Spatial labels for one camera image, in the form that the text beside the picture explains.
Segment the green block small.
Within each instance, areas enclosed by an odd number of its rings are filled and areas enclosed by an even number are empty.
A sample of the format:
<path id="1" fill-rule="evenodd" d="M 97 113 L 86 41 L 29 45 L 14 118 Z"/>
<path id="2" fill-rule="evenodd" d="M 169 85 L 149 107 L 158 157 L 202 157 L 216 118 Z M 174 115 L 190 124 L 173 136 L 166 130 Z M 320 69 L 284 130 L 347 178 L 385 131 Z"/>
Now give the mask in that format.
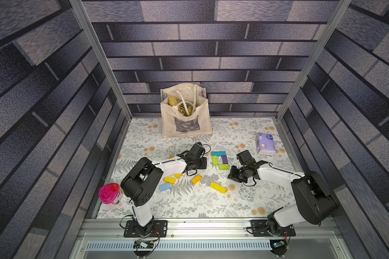
<path id="1" fill-rule="evenodd" d="M 216 156 L 212 156 L 212 163 L 214 166 L 218 165 L 218 158 Z"/>

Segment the teal block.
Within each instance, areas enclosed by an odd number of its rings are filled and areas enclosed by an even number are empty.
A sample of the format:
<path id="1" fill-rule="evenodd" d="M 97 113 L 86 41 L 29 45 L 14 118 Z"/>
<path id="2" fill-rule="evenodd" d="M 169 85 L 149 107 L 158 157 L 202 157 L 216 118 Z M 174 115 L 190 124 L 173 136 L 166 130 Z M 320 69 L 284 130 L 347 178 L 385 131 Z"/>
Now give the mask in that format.
<path id="1" fill-rule="evenodd" d="M 219 152 L 212 152 L 212 156 L 226 156 L 226 152 L 219 151 Z"/>

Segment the purple block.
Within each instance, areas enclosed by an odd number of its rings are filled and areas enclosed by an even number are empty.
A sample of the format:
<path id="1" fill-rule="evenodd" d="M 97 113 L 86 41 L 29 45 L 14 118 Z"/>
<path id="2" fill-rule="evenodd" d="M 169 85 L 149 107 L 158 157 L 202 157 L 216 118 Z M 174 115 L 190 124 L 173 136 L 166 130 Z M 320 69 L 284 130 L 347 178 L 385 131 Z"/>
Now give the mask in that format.
<path id="1" fill-rule="evenodd" d="M 226 155 L 223 155 L 223 156 L 222 156 L 222 164 L 224 164 L 224 165 L 228 165 L 228 164 L 229 164 L 228 158 L 227 158 Z"/>

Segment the lime green block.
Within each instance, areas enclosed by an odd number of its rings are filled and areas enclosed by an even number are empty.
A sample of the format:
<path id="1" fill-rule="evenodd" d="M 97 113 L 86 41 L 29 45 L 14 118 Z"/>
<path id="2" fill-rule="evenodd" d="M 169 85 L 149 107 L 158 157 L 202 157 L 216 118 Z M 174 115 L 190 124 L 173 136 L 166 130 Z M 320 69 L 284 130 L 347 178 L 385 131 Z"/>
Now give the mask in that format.
<path id="1" fill-rule="evenodd" d="M 218 167 L 220 170 L 229 170 L 231 168 L 229 164 L 219 164 Z"/>

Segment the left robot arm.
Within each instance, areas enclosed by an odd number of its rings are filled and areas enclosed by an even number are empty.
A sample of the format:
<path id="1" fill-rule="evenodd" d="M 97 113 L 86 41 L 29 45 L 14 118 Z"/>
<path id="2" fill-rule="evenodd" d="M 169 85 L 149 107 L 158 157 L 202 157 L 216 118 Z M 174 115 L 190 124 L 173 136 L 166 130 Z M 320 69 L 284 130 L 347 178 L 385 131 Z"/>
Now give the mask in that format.
<path id="1" fill-rule="evenodd" d="M 155 218 L 149 201 L 159 182 L 174 174 L 188 174 L 190 171 L 206 169 L 205 154 L 204 145 L 197 142 L 190 150 L 177 154 L 172 159 L 163 161 L 151 161 L 147 157 L 139 159 L 120 184 L 125 196 L 130 199 L 135 228 L 134 231 L 130 227 L 125 229 L 141 237 L 149 236 L 155 229 Z"/>

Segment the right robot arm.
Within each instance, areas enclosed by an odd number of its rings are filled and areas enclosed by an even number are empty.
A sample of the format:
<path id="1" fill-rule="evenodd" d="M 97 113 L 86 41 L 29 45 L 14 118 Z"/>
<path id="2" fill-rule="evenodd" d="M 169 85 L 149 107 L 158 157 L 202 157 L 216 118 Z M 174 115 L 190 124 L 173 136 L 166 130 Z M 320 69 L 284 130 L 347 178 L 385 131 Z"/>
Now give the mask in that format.
<path id="1" fill-rule="evenodd" d="M 268 232 L 272 236 L 284 234 L 287 227 L 308 222 L 320 225 L 322 221 L 339 209 L 334 191 L 314 171 L 291 172 L 276 168 L 268 161 L 255 161 L 249 151 L 237 154 L 241 167 L 232 166 L 228 178 L 246 184 L 249 179 L 275 183 L 294 194 L 295 203 L 275 210 L 267 216 L 265 227 L 251 228 L 251 234 Z"/>

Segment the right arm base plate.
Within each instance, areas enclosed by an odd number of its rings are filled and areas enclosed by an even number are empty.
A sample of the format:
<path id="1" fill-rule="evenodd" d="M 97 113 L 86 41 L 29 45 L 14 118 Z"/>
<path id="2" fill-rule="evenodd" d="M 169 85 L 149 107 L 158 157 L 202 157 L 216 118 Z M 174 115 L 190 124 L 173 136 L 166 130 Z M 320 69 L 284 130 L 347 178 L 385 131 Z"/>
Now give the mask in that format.
<path id="1" fill-rule="evenodd" d="M 250 226 L 247 227 L 247 232 L 254 237 L 282 237 L 282 236 L 296 236 L 293 225 L 287 227 L 280 227 L 270 220 L 267 223 L 266 219 L 251 220 Z"/>

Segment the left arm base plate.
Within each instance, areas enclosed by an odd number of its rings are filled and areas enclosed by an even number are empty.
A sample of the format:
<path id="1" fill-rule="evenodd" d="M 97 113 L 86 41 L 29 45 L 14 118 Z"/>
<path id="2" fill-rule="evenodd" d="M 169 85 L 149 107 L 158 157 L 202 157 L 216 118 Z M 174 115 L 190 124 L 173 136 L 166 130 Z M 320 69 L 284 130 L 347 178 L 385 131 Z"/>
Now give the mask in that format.
<path id="1" fill-rule="evenodd" d="M 168 221 L 152 220 L 145 227 L 140 226 L 136 221 L 129 220 L 124 227 L 124 237 L 166 237 Z"/>

